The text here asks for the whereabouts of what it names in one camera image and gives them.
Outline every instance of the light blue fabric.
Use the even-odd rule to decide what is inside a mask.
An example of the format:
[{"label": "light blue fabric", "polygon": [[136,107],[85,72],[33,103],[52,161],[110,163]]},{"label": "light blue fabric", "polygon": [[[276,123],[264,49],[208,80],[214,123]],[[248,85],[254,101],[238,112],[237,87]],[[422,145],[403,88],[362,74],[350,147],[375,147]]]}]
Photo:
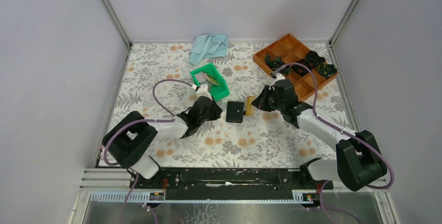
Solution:
[{"label": "light blue fabric", "polygon": [[228,47],[229,38],[226,35],[198,36],[190,51],[189,62],[196,66],[203,58],[225,57]]}]

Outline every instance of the tabletop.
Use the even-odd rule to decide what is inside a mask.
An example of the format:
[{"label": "tabletop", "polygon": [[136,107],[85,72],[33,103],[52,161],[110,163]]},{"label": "tabletop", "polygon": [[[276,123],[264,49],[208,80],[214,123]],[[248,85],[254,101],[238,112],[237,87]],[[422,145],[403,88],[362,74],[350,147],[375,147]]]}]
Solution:
[{"label": "tabletop", "polygon": [[[272,82],[273,79],[252,60],[253,54],[266,45],[231,43],[226,57],[203,58],[198,66],[193,66],[188,62],[192,44],[134,44],[108,130],[134,110],[146,118],[169,118],[153,99],[152,86],[159,80],[171,78],[193,84],[190,71],[213,63],[230,90],[229,96],[217,101],[223,109],[221,118],[206,122],[188,138],[152,142],[147,153],[161,166],[298,168],[319,156],[335,159],[336,154],[329,146],[286,123],[277,112],[255,110],[254,116],[245,116],[243,123],[225,121],[228,101],[245,102],[247,96],[259,95],[263,86]],[[325,43],[306,43],[306,46],[331,63]],[[176,82],[160,84],[157,97],[176,114],[192,106],[197,99],[194,90]],[[312,104],[313,96],[306,102]],[[348,126],[336,81],[319,91],[317,111],[330,121]],[[109,161],[115,161],[110,154]],[[102,148],[98,166],[107,166],[103,162]]]}]

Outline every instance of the wooden box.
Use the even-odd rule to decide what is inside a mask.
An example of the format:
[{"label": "wooden box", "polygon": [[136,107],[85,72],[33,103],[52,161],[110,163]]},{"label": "wooden box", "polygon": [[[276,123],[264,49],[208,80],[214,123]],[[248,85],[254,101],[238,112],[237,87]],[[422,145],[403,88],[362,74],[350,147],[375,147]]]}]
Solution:
[{"label": "wooden box", "polygon": [[[253,55],[253,61],[258,64],[258,66],[263,69],[267,75],[271,76],[273,71],[264,61],[264,57],[266,55],[270,55],[272,60],[274,60],[275,57],[280,56],[283,62],[288,64],[305,58],[305,55],[309,51],[310,49],[302,44],[298,39],[291,34],[287,34],[278,41]],[[322,89],[325,85],[335,79],[338,74],[336,73],[332,77],[325,79],[318,72],[316,72],[316,68],[313,69],[312,72],[315,76],[318,90]],[[314,95],[314,84],[309,73],[301,77],[292,70],[290,74],[285,75],[285,77],[293,84],[299,101],[303,102],[310,96]]]}]

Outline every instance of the yellow object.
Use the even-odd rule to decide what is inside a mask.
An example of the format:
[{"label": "yellow object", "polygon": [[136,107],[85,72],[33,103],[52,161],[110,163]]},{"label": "yellow object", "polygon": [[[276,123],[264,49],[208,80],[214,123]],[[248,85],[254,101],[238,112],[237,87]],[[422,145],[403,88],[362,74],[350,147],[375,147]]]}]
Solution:
[{"label": "yellow object", "polygon": [[255,108],[252,106],[252,101],[255,100],[255,96],[247,96],[245,102],[245,116],[253,116],[255,114]]}]

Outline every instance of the wooden compartment tray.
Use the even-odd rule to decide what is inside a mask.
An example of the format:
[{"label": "wooden compartment tray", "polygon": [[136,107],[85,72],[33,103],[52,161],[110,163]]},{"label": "wooden compartment tray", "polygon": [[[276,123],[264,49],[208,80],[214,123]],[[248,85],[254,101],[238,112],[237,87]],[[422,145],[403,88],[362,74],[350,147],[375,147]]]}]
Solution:
[{"label": "wooden compartment tray", "polygon": [[[267,66],[264,61],[264,57],[266,55],[270,55],[272,60],[274,60],[275,57],[280,56],[283,62],[288,64],[305,58],[305,55],[309,51],[310,49],[302,44],[293,35],[287,34],[278,41],[272,43],[271,45],[253,55],[253,61],[258,64],[258,66],[262,70],[264,70],[267,75],[271,76],[273,71]],[[338,75],[338,73],[336,73],[332,77],[325,79],[316,71],[316,68],[314,68],[312,72],[313,76],[315,76],[318,90],[322,89]],[[309,73],[301,77],[292,70],[290,74],[285,75],[285,77],[286,79],[289,79],[293,84],[299,101],[304,102],[310,96],[314,95],[315,89],[313,79]]]}]

